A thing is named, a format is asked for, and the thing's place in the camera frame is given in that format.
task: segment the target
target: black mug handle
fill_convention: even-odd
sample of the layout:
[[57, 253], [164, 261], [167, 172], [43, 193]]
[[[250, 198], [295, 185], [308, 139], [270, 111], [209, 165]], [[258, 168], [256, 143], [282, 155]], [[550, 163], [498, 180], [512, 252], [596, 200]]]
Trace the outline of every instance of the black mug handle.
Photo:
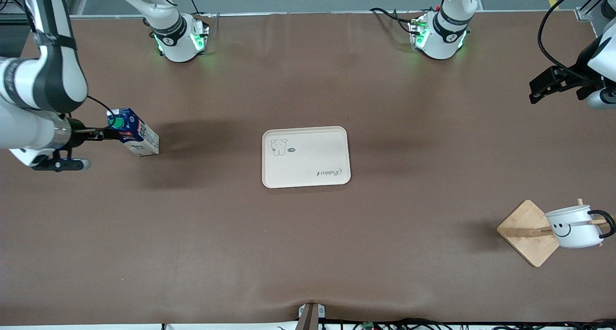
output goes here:
[[599, 235], [599, 239], [604, 239], [607, 238], [609, 236], [614, 235], [614, 230], [616, 228], [616, 224], [614, 224], [614, 218], [612, 218], [612, 216], [610, 216], [610, 214], [608, 214], [605, 211], [602, 210], [592, 210], [592, 211], [588, 211], [589, 215], [601, 215], [603, 216], [603, 218], [605, 218], [605, 221], [607, 222], [607, 224], [610, 225], [610, 231], [608, 231], [605, 234], [601, 234]]

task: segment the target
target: wooden mug holder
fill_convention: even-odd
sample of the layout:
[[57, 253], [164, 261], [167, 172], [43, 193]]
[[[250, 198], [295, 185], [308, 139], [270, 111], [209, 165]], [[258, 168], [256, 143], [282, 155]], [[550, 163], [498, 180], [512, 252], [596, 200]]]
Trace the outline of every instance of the wooden mug holder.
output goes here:
[[[605, 219], [588, 224], [607, 224]], [[497, 227], [501, 236], [532, 266], [540, 267], [559, 247], [548, 219], [535, 203], [523, 201]]]

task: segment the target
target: brown table surface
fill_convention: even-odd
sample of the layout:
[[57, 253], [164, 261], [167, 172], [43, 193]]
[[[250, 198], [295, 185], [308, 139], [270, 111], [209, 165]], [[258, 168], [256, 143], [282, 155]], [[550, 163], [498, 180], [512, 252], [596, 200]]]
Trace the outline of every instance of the brown table surface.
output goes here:
[[[524, 199], [616, 212], [615, 113], [573, 91], [528, 102], [542, 16], [478, 14], [448, 61], [370, 14], [224, 17], [187, 64], [138, 19], [75, 21], [90, 94], [133, 108], [161, 154], [88, 143], [90, 170], [55, 174], [1, 152], [0, 323], [284, 321], [308, 301], [347, 319], [613, 317], [615, 240], [533, 268], [495, 230]], [[545, 35], [566, 63], [593, 38], [572, 12]], [[347, 185], [262, 185], [266, 130], [337, 125]]]

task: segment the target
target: white robotic arm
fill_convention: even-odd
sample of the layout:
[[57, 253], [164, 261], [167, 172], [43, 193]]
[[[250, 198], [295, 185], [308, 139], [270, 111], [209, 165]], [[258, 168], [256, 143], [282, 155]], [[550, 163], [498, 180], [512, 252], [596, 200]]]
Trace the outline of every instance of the white robotic arm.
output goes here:
[[143, 14], [169, 60], [186, 62], [205, 52], [209, 27], [189, 14], [180, 14], [171, 0], [125, 1]]
[[547, 95], [577, 87], [578, 99], [591, 108], [616, 109], [616, 19], [579, 54], [576, 64], [568, 69], [552, 65], [534, 78], [530, 102], [537, 104]]
[[410, 24], [411, 44], [436, 60], [455, 54], [466, 36], [466, 28], [477, 11], [479, 0], [443, 0], [440, 9]]
[[35, 166], [68, 143], [70, 123], [57, 113], [78, 108], [88, 85], [65, 1], [17, 1], [31, 14], [40, 56], [0, 58], [0, 148]]

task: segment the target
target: mug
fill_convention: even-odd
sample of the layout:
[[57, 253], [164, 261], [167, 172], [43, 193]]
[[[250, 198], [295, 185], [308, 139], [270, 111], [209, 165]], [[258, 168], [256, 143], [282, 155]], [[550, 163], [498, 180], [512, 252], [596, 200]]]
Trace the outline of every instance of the mug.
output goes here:
[[[602, 234], [598, 225], [588, 224], [594, 220], [592, 215], [605, 218], [610, 230]], [[602, 210], [591, 210], [590, 205], [577, 205], [555, 210], [545, 214], [550, 228], [556, 236], [558, 243], [564, 248], [583, 248], [598, 245], [604, 238], [614, 234], [614, 219]]]

